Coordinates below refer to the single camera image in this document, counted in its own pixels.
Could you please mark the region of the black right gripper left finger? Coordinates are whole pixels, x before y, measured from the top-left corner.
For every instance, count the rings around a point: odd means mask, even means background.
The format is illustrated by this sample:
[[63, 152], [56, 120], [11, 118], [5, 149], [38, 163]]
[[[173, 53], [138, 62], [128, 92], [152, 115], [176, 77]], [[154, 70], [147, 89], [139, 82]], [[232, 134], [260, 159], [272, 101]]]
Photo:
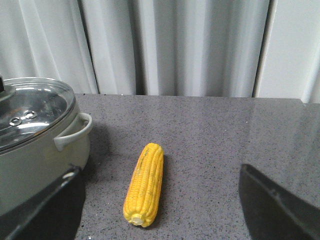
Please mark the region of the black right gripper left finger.
[[82, 169], [72, 165], [36, 195], [0, 217], [2, 240], [73, 240], [86, 199]]

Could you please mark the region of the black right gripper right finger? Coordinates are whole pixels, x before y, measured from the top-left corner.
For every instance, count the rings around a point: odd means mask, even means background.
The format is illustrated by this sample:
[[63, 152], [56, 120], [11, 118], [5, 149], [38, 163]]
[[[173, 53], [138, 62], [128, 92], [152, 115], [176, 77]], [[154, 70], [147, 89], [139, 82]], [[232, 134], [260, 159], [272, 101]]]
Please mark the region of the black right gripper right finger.
[[239, 171], [238, 193], [253, 240], [318, 240], [320, 210], [250, 164]]

